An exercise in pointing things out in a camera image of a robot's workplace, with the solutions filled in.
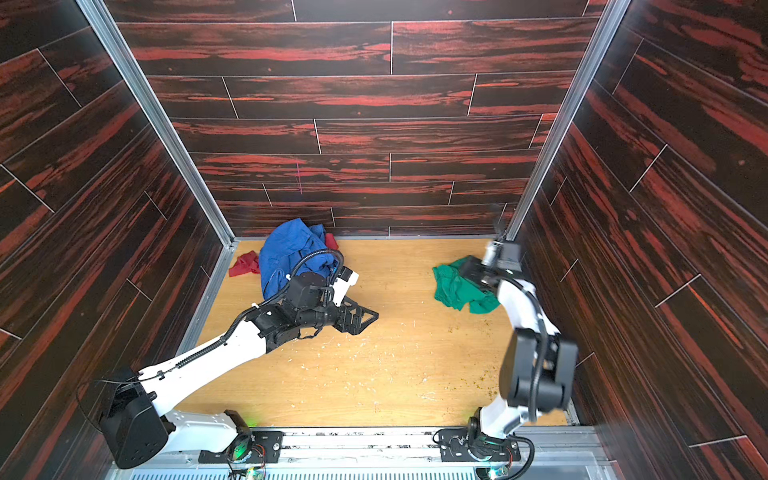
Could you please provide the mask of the green cloth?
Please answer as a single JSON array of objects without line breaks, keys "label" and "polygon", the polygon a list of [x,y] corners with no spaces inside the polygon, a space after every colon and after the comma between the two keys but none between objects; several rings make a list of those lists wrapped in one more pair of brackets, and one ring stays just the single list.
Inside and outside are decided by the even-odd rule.
[{"label": "green cloth", "polygon": [[484,315],[500,306],[496,296],[481,290],[476,284],[460,275],[460,268],[468,265],[469,256],[450,264],[432,268],[436,282],[434,298],[446,307],[461,311],[465,306],[471,314]]}]

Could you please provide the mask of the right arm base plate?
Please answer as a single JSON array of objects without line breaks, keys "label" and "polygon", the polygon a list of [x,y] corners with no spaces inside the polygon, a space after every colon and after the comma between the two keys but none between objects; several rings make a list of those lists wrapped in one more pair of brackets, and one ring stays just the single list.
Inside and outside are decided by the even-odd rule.
[{"label": "right arm base plate", "polygon": [[516,442],[470,434],[467,427],[439,429],[432,441],[438,446],[442,462],[514,463],[521,460]]}]

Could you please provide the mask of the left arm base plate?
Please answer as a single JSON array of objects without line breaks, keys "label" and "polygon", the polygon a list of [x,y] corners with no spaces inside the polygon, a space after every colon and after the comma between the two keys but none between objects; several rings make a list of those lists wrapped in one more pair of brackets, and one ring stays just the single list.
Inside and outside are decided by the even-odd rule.
[{"label": "left arm base plate", "polygon": [[222,452],[214,453],[203,450],[198,456],[200,464],[270,464],[277,463],[284,439],[280,430],[255,430],[246,439],[240,433]]}]

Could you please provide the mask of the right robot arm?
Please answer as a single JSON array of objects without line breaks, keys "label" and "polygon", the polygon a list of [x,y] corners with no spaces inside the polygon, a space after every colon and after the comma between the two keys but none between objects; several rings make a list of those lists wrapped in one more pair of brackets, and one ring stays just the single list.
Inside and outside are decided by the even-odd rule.
[{"label": "right robot arm", "polygon": [[578,346],[552,323],[522,270],[522,248],[491,241],[484,256],[464,262],[460,276],[490,293],[512,327],[499,372],[497,397],[469,420],[467,441],[480,454],[499,447],[515,430],[570,401]]}]

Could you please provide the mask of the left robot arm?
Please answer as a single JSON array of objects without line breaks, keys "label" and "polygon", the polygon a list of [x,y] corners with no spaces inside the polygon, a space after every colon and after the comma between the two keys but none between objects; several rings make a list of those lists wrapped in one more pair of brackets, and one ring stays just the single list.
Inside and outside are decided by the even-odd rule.
[{"label": "left robot arm", "polygon": [[251,430],[235,411],[205,415],[181,412],[178,405],[192,393],[236,367],[256,360],[294,340],[316,337],[324,328],[358,335],[379,317],[347,292],[359,278],[334,249],[327,276],[304,271],[303,258],[274,295],[242,311],[221,335],[174,358],[140,371],[129,367],[100,379],[102,407],[89,422],[104,437],[115,465],[133,469],[172,451],[228,452],[245,457]]}]

